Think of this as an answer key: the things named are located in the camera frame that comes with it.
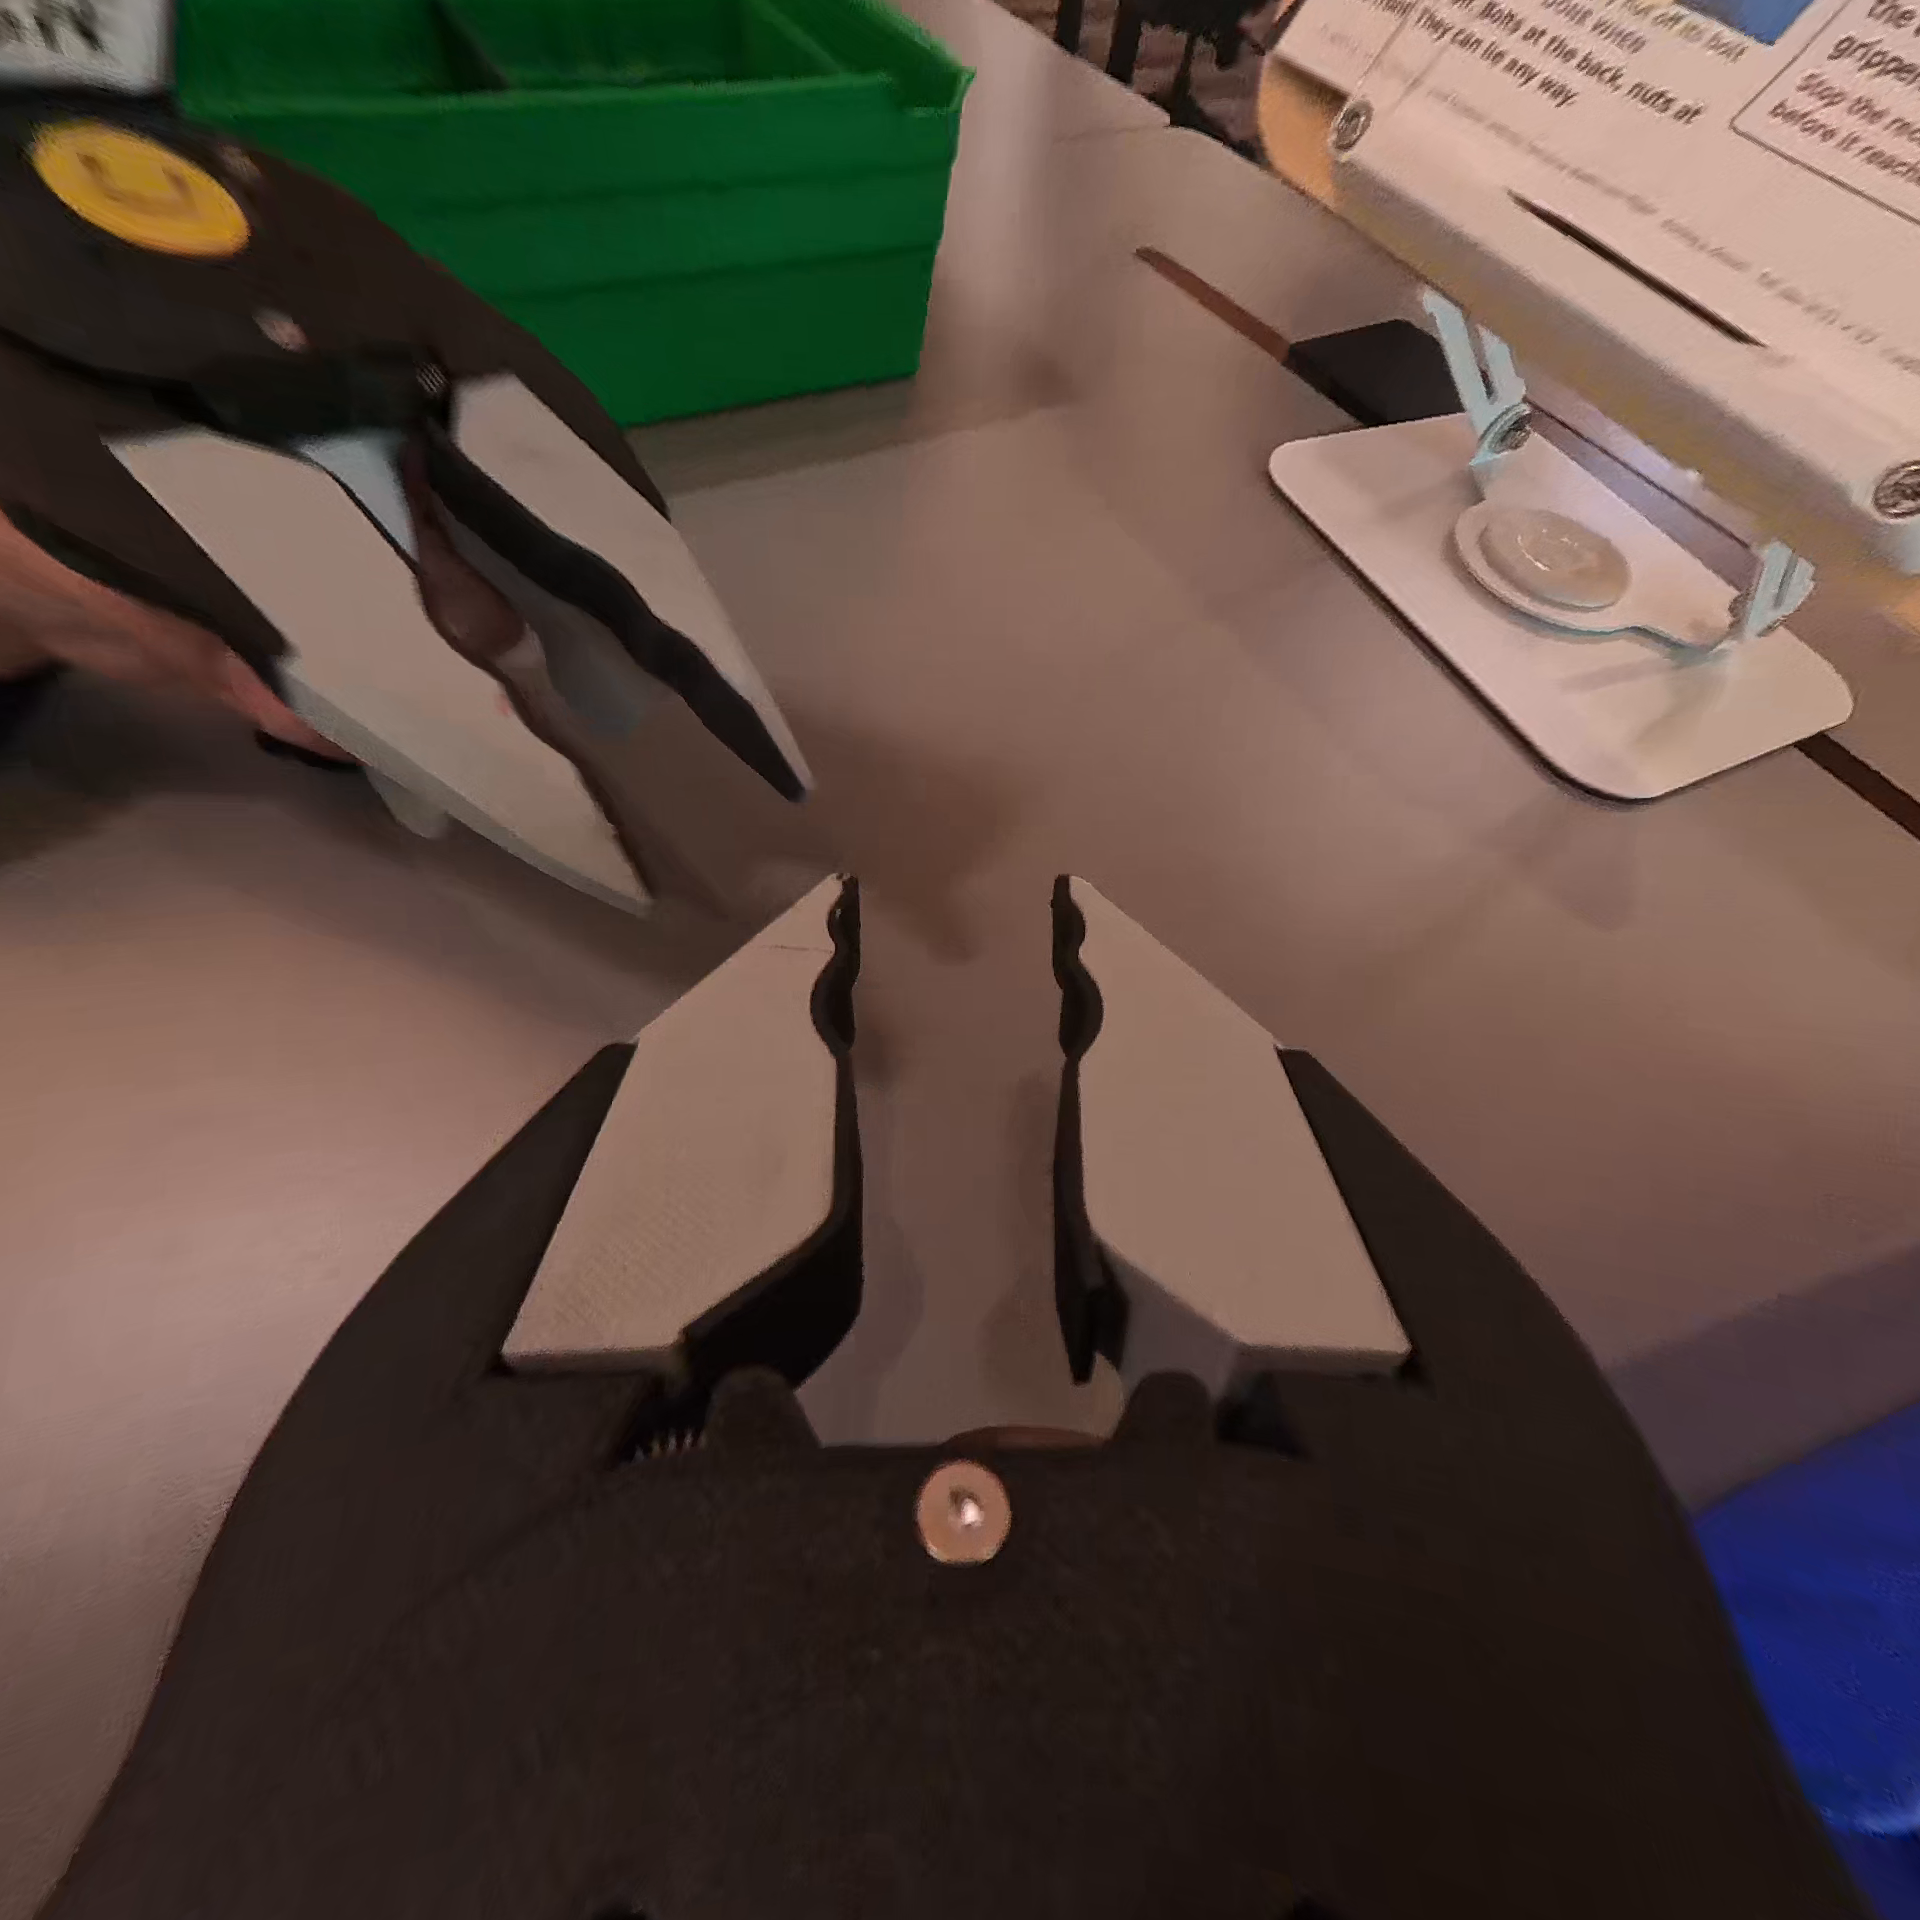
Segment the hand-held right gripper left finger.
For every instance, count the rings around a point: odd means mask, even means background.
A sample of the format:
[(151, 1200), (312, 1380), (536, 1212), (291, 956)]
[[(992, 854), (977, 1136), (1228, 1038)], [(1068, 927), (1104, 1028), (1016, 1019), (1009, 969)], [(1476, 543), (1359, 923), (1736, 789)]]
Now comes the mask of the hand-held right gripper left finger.
[(858, 880), (831, 875), (634, 1039), (504, 1360), (812, 1375), (860, 1309)]

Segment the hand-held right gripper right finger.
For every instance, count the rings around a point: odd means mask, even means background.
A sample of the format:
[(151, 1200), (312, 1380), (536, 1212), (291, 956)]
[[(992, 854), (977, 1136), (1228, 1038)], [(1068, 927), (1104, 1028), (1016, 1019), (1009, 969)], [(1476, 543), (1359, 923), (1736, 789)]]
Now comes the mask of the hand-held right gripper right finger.
[(1390, 1375), (1411, 1358), (1282, 1045), (1088, 880), (1050, 896), (1071, 1375)]

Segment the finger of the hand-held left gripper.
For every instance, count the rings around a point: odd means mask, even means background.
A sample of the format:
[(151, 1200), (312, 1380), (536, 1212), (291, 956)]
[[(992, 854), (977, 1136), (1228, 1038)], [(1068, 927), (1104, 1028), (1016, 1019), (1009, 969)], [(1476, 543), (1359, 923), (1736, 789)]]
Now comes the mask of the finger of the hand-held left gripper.
[(424, 495), (592, 736), (634, 736), (675, 702), (783, 799), (809, 796), (800, 742), (682, 529), (516, 374), (460, 382), (424, 417)]
[(108, 448), (268, 617), (282, 702), (363, 766), (403, 828), (467, 828), (591, 897), (648, 909), (576, 768), (427, 617), (398, 430), (268, 445), (178, 424)]

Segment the green plastic bin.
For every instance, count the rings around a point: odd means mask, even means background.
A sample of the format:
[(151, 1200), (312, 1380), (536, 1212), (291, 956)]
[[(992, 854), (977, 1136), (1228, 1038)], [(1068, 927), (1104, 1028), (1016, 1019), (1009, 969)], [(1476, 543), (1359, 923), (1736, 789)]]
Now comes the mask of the green plastic bin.
[(922, 368), (974, 70), (875, 3), (184, 3), (187, 117), (322, 176), (623, 424)]

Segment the person's left hand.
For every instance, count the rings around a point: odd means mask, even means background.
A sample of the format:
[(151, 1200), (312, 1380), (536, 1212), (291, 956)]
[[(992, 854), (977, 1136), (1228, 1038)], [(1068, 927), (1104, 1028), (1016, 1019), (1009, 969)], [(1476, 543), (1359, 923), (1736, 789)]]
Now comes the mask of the person's left hand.
[(62, 565), (4, 518), (4, 729), (66, 667), (135, 688), (185, 693), (236, 712), (275, 752), (354, 766), (310, 726), (218, 633)]

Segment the black office chair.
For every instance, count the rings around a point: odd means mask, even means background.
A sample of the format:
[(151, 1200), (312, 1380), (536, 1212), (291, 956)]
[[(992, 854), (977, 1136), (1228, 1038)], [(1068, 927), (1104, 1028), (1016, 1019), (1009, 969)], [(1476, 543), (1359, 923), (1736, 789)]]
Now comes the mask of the black office chair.
[(1176, 127), (1262, 159), (1257, 91), (1264, 54), (1298, 3), (1006, 3)]

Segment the blue plastic bin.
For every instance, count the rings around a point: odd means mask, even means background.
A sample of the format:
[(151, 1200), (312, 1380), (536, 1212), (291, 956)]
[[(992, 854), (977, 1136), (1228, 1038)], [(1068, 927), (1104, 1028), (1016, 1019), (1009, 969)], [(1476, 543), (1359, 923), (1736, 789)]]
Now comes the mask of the blue plastic bin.
[(1696, 1541), (1796, 1782), (1880, 1915), (1918, 1915), (1918, 1406), (1732, 1489)]

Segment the black flat block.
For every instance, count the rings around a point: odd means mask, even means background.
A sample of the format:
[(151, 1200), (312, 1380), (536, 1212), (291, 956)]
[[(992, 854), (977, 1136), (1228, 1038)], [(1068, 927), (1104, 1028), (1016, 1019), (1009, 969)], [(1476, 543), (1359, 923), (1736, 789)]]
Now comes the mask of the black flat block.
[(1363, 428), (1462, 414), (1442, 344), (1412, 320), (1311, 335), (1287, 348), (1282, 365)]

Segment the white instruction sheet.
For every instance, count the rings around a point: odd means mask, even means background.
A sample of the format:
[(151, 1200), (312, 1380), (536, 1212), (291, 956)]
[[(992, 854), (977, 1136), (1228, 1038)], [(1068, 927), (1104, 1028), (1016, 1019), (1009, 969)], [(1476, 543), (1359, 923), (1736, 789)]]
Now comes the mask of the white instruction sheet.
[(1916, 414), (1918, 4), (1298, 4), (1282, 63)]

